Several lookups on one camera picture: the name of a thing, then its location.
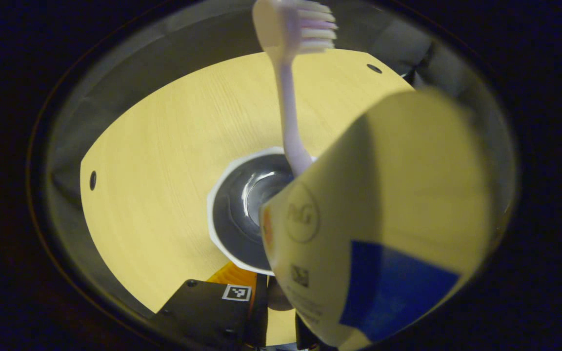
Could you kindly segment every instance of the dark background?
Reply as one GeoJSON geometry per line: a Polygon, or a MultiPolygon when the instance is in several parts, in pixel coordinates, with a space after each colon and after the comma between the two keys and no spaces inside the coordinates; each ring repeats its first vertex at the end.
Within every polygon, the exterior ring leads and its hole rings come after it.
{"type": "MultiPolygon", "coordinates": [[[[35,118],[62,74],[145,11],[140,23],[180,6],[152,9],[160,3],[0,2],[0,349],[149,348],[51,265],[27,209],[24,167],[35,118]]],[[[489,64],[486,73],[508,97],[523,189],[483,278],[382,349],[562,349],[562,2],[388,4],[454,34],[467,48],[456,45],[489,64]]]]}

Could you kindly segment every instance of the toothbrush handle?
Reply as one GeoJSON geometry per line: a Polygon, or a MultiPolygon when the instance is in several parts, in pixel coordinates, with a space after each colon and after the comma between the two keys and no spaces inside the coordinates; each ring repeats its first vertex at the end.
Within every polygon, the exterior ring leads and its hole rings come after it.
{"type": "Polygon", "coordinates": [[[292,65],[280,64],[276,68],[277,92],[281,108],[281,130],[283,131],[283,149],[292,173],[301,175],[312,164],[312,158],[303,146],[299,134],[299,122],[296,117],[296,100],[294,97],[294,78],[292,65]]]}

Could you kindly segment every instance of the white toothbrush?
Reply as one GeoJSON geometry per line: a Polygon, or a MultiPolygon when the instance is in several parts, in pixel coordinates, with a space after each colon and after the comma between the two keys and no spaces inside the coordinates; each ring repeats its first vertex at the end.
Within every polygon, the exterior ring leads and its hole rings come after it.
{"type": "Polygon", "coordinates": [[[334,47],[335,18],[328,6],[307,0],[257,0],[253,21],[261,48],[270,56],[277,78],[285,157],[297,177],[312,164],[299,135],[292,78],[298,54],[334,47]]]}

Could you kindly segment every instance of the toothbrush bristles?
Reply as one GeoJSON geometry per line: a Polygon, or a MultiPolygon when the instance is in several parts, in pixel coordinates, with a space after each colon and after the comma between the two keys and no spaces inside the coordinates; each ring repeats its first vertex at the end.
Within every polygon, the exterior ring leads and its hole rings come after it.
{"type": "Polygon", "coordinates": [[[299,54],[319,54],[324,53],[326,47],[301,47],[299,54]]]}
{"type": "Polygon", "coordinates": [[[301,37],[303,38],[321,38],[321,39],[336,39],[335,32],[331,29],[314,29],[303,28],[301,29],[301,37]]]}
{"type": "Polygon", "coordinates": [[[309,0],[298,0],[298,8],[301,10],[318,11],[321,13],[331,13],[331,9],[323,4],[309,0]]]}
{"type": "Polygon", "coordinates": [[[301,51],[305,49],[333,49],[333,41],[330,39],[307,38],[301,41],[301,51]]]}
{"type": "Polygon", "coordinates": [[[321,20],[302,19],[301,27],[314,29],[337,29],[337,25],[332,22],[322,22],[321,20]]]}
{"type": "Polygon", "coordinates": [[[335,17],[330,13],[322,13],[319,11],[299,10],[299,17],[302,20],[323,20],[325,22],[335,22],[335,17]]]}

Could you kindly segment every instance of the circular wooden board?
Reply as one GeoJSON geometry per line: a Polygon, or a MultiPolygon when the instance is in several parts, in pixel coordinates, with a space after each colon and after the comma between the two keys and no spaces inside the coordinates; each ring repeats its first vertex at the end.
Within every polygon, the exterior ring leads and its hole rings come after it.
{"type": "MultiPolygon", "coordinates": [[[[372,104],[413,89],[370,54],[341,49],[298,56],[294,76],[301,137],[313,156],[372,104]]],[[[135,298],[158,311],[185,280],[206,280],[228,262],[209,238],[205,210],[225,167],[281,145],[265,53],[158,89],[108,127],[82,160],[84,215],[101,257],[135,298]]],[[[294,311],[270,311],[267,344],[292,342],[294,311]]]]}

